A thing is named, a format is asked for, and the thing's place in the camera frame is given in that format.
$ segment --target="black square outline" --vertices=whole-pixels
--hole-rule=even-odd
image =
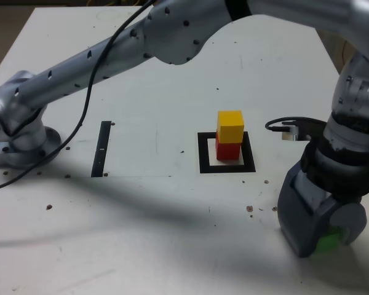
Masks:
[[[248,133],[244,132],[242,141],[242,157],[243,165],[218,165],[211,166],[209,163],[208,139],[216,138],[216,132],[199,132],[198,133],[198,157],[199,157],[199,172],[200,173],[248,173],[256,172],[254,165],[252,147]]]

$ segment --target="white table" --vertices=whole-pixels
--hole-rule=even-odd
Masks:
[[[36,9],[0,85],[94,45],[134,11]],[[310,259],[295,257],[271,210],[306,143],[260,122],[327,120],[337,78],[314,29],[254,16],[217,32],[186,65],[152,59],[96,85],[71,149],[0,190],[0,295],[369,294],[369,195],[359,239]],[[66,138],[84,98],[52,103],[44,123]],[[214,131],[226,109],[243,112],[257,172],[200,175],[197,132]],[[109,176],[91,178],[103,120],[116,123]],[[3,171],[0,183],[16,173]]]

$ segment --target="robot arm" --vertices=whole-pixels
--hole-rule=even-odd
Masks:
[[[322,135],[289,171],[278,202],[280,225],[297,255],[309,256],[330,225],[345,228],[350,243],[365,227],[360,199],[369,192],[369,0],[163,0],[119,35],[95,82],[152,57],[182,65],[220,28],[252,14],[338,33],[359,51],[338,81]],[[60,136],[43,126],[42,114],[87,87],[107,42],[38,75],[20,71],[0,86],[0,167],[28,168],[56,150]],[[358,222],[347,221],[350,214]]]

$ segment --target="black strip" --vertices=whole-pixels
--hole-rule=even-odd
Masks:
[[[243,165],[222,165],[222,166],[210,166],[209,163],[209,150],[208,139],[216,138],[216,132],[201,132],[198,133],[198,153],[199,153],[199,171],[200,173],[246,173],[256,172],[254,165],[252,147],[250,146],[250,140],[248,133],[244,132],[244,138],[242,141],[242,157],[244,160]]]
[[[247,0],[226,0],[226,6],[232,21],[252,15]]]
[[[98,135],[96,153],[92,168],[92,177],[103,177],[106,150],[108,149],[109,132],[111,131],[111,121],[102,121],[100,134]]]

